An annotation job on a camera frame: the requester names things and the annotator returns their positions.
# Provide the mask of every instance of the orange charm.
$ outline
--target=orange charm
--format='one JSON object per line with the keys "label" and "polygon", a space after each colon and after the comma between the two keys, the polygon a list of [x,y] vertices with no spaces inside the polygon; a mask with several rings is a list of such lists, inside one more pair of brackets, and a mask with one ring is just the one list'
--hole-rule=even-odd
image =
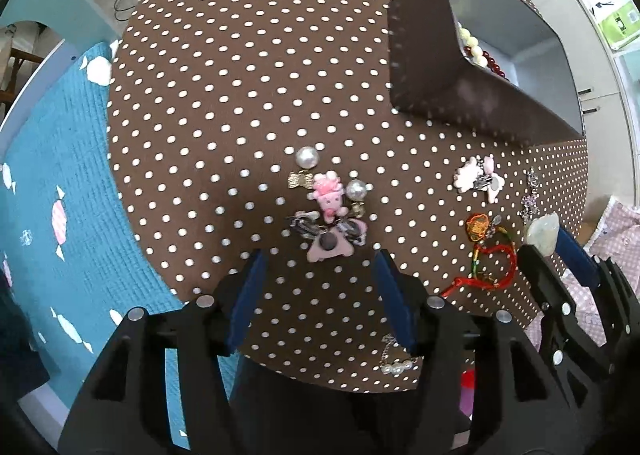
{"label": "orange charm", "polygon": [[471,215],[466,221],[466,234],[472,242],[479,242],[484,239],[489,229],[489,217],[484,213]]}

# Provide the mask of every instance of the checkered cloth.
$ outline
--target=checkered cloth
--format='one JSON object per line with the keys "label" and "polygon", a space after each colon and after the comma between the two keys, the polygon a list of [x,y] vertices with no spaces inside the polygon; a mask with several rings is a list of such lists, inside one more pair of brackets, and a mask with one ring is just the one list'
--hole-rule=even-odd
{"label": "checkered cloth", "polygon": [[[636,296],[640,295],[640,210],[626,207],[611,197],[598,227],[584,246],[584,250],[591,256],[611,257],[622,269]],[[582,287],[570,271],[564,273],[562,281],[574,298],[578,324],[598,346],[604,345],[607,339],[590,290]],[[525,329],[537,349],[542,341],[542,316],[543,313],[539,313]]]}

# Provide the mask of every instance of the bed frame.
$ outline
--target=bed frame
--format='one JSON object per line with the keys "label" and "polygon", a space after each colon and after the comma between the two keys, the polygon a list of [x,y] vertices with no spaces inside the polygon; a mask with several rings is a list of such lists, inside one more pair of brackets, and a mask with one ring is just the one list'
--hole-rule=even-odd
{"label": "bed frame", "polygon": [[0,162],[44,92],[85,51],[120,35],[94,0],[9,0],[0,27],[36,21],[55,31],[62,41],[49,53],[15,98],[0,126]]}

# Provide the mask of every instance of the red string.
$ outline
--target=red string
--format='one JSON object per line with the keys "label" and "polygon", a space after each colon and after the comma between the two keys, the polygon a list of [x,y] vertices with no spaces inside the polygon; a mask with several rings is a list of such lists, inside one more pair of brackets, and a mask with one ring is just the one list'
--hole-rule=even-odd
{"label": "red string", "polygon": [[517,261],[516,261],[516,253],[513,250],[511,245],[506,244],[497,244],[492,247],[482,247],[479,246],[481,255],[492,255],[493,253],[506,253],[507,258],[509,258],[509,270],[507,274],[501,280],[498,280],[496,283],[489,283],[487,281],[483,281],[478,278],[454,278],[453,284],[447,287],[444,291],[442,291],[441,296],[447,297],[449,296],[455,289],[461,287],[463,285],[468,285],[470,287],[477,287],[478,289],[483,289],[485,291],[496,291],[497,289],[504,289],[511,281],[513,281],[513,276],[516,273]]}

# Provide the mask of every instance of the brown tablecloth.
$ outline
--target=brown tablecloth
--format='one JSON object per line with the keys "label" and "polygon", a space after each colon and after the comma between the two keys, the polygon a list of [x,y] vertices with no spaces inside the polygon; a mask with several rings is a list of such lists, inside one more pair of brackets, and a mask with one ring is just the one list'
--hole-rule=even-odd
{"label": "brown tablecloth", "polygon": [[[239,270],[253,248],[269,251],[241,352],[348,391],[413,388],[420,369],[398,377],[378,369],[390,328],[370,277],[376,249],[436,292],[469,271],[470,213],[499,213],[521,242],[526,169],[540,172],[542,211],[558,212],[573,233],[586,197],[584,141],[523,150],[392,110],[388,1],[142,0],[110,92],[113,174],[166,284],[188,301]],[[289,233],[288,216],[318,209],[305,189],[287,188],[302,146],[319,150],[314,172],[371,184],[367,244],[353,257],[308,263],[307,242]],[[451,186],[462,158],[475,154],[493,154],[506,178],[497,204]],[[488,266],[500,275],[506,259]],[[507,309],[523,327],[537,312],[519,274],[506,291],[463,289],[449,300],[475,313]]]}

